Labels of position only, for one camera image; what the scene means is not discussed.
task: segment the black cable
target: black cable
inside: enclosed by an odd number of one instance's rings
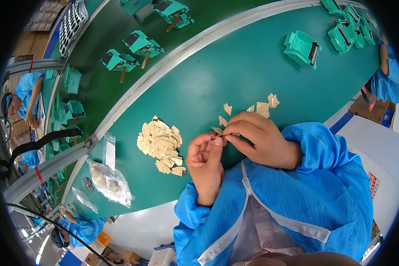
[[[96,251],[94,251],[88,244],[86,244],[83,240],[81,240],[79,237],[77,237],[76,235],[74,235],[72,232],[70,232],[68,229],[66,229],[65,227],[61,226],[60,224],[36,213],[35,211],[32,211],[30,209],[24,208],[22,206],[16,205],[16,204],[12,204],[12,203],[6,203],[7,206],[11,206],[11,207],[15,207],[27,212],[30,212],[34,215],[37,215],[38,217],[42,218],[43,220],[48,221],[49,223],[53,224],[54,226],[59,227],[60,229],[64,230],[65,232],[69,233],[72,237],[74,237],[75,239],[77,239],[77,241],[79,241],[81,244],[83,244],[86,248],[88,248],[93,254],[95,254],[101,261],[105,262],[105,264],[107,266],[112,266],[111,263],[109,263],[106,259],[104,259],[99,253],[97,253]]]

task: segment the blue bin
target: blue bin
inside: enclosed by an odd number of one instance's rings
[[[383,115],[383,119],[381,119],[381,124],[386,128],[390,128],[391,119],[393,118],[394,110],[386,109],[386,112]]]

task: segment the cardboard box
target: cardboard box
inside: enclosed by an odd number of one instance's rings
[[[122,258],[132,264],[139,264],[140,257],[133,251],[126,251]]]
[[[364,98],[359,96],[357,98],[358,101],[364,102]],[[384,113],[386,112],[387,108],[391,108],[392,105],[390,104],[390,101],[385,101],[383,100],[378,100],[374,107],[372,108],[371,111],[369,111],[369,104],[365,104],[362,102],[355,102],[352,104],[352,106],[349,108],[349,113],[359,115],[363,118],[369,119],[371,121],[374,121],[378,124],[381,124],[381,120],[384,117]]]

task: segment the teal plastic fixture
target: teal plastic fixture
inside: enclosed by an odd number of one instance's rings
[[[173,27],[181,29],[189,24],[195,23],[189,14],[189,8],[173,0],[165,0],[152,8],[157,14],[164,18],[165,22],[170,24],[167,31]]]
[[[347,4],[344,8],[343,18],[356,28],[359,27],[360,15],[358,14],[358,12],[356,12],[351,4]]]
[[[83,134],[83,131],[76,125],[69,126],[69,127],[65,128],[65,129],[79,129],[81,131],[81,134]],[[73,141],[75,137],[65,137],[65,140],[66,140],[67,143],[69,143],[69,142]]]
[[[61,124],[66,125],[68,120],[65,114],[65,103],[60,100],[60,93],[56,96],[52,106],[52,129],[53,131],[61,130]]]
[[[362,11],[362,15],[360,17],[360,20],[362,20],[363,24],[367,26],[368,28],[371,28],[371,18],[369,17],[367,11]]]
[[[360,27],[360,30],[362,31],[363,37],[365,38],[367,43],[375,45],[374,37],[373,37],[372,31],[370,31],[369,27],[362,25]]]
[[[348,52],[350,47],[352,47],[352,41],[348,38],[346,27],[343,26],[341,20],[338,20],[335,27],[328,31],[328,36],[331,44],[340,55]]]
[[[52,148],[55,152],[59,150],[59,140],[52,140]]]
[[[65,105],[65,114],[67,119],[82,118],[86,116],[83,104],[76,100],[69,100]]]
[[[58,174],[58,178],[56,178],[56,183],[58,184],[58,186],[60,186],[61,184],[63,184],[65,182],[65,169],[60,169],[58,172],[56,172]]]
[[[324,7],[328,10],[328,13],[336,16],[345,15],[344,11],[338,5],[336,0],[321,0]]]
[[[149,53],[149,58],[164,53],[164,48],[154,40],[150,40],[143,32],[133,31],[126,39],[122,40],[131,52],[143,57]]]
[[[345,33],[351,43],[358,49],[363,48],[365,40],[363,39],[360,29],[353,27],[347,20],[340,20],[340,23],[345,27]]]
[[[100,60],[108,70],[130,72],[133,68],[139,65],[139,62],[131,55],[120,54],[115,49],[109,49],[104,57]]]
[[[316,58],[322,46],[303,31],[292,32],[284,41],[284,54],[303,67],[316,69]]]
[[[64,150],[67,150],[69,148],[69,144],[65,142],[64,144],[59,145],[58,152],[63,152]]]
[[[65,91],[70,94],[77,94],[80,79],[81,73],[70,66],[67,66],[64,80]]]
[[[152,0],[120,0],[120,7],[130,17],[133,17],[134,14],[151,2]]]

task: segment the finger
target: finger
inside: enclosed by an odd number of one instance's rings
[[[223,131],[225,136],[232,133],[239,133],[245,138],[249,139],[251,142],[257,143],[257,141],[260,140],[265,132],[247,121],[240,120],[226,126],[225,130]]]
[[[246,121],[249,122],[252,125],[255,125],[256,127],[260,129],[264,129],[267,123],[269,123],[270,120],[264,118],[258,113],[255,112],[240,112],[239,114],[235,115],[233,118],[231,118],[228,122],[228,125],[238,122],[238,121]]]
[[[191,143],[189,143],[188,152],[186,154],[186,157],[195,156],[199,151],[201,151],[201,146],[203,144],[207,144],[207,142],[210,141],[210,138],[211,138],[211,134],[209,134],[209,133],[200,134],[200,135],[196,136],[195,138],[193,138],[191,140]]]
[[[238,138],[237,136],[234,135],[228,135],[225,136],[225,138],[228,139],[228,141],[230,143],[232,143],[232,145],[234,145],[234,147],[241,152],[242,154],[244,154],[245,156],[247,156],[248,158],[252,158],[255,156],[255,154],[257,153],[256,149],[253,148],[248,142],[241,140],[240,138]]]
[[[208,161],[205,166],[217,170],[220,164],[220,158],[222,157],[223,139],[221,137],[216,137],[212,142],[214,145],[211,147],[210,155],[208,156]]]

